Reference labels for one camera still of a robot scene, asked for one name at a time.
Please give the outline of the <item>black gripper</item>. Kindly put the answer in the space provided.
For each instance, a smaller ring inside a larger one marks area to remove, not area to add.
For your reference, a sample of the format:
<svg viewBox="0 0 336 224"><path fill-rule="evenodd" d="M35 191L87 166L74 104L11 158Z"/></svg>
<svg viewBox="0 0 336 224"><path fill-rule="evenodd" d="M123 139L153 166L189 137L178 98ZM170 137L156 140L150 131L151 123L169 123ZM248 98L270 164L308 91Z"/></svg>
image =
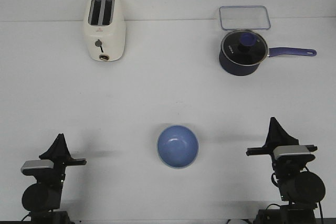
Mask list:
<svg viewBox="0 0 336 224"><path fill-rule="evenodd" d="M277 179L288 179L300 173L308 162L315 159L313 152L317 150L315 145L305 145L311 152L309 155L285 156L275 160L273 150L275 149L275 140L279 145L299 145L299 140L289 135L275 117L270 118L268 134L263 147L248 148L247 156L270 155L272 168Z"/></svg>
<svg viewBox="0 0 336 224"><path fill-rule="evenodd" d="M65 171L68 166L83 166L86 165L87 160L85 158L72 158L67 147L64 134L58 134L50 148L39 155L40 159L55 159L60 153L60 148L63 148L62 155L64 161L54 161L53 167L53 181L63 182L65 180Z"/></svg>

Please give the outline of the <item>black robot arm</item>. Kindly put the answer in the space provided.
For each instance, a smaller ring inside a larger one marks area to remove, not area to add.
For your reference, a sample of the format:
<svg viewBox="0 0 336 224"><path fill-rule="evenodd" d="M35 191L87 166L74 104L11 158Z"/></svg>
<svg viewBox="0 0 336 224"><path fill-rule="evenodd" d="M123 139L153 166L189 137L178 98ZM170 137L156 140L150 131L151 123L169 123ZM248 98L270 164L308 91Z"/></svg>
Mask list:
<svg viewBox="0 0 336 224"><path fill-rule="evenodd" d="M290 136L275 117L270 118L269 130L262 147L248 148L248 156L269 155L272 183L281 200L278 209L258 210L254 223L316 223L315 209L321 208L326 195L322 179L309 171L307 164L315 159L315 145L301 145Z"/></svg>
<svg viewBox="0 0 336 224"><path fill-rule="evenodd" d="M22 165L21 173L36 179L22 195L22 205L28 211L30 223L73 223L66 211L59 210L66 168L86 163L85 158L70 155L65 136L60 133L39 159Z"/></svg>

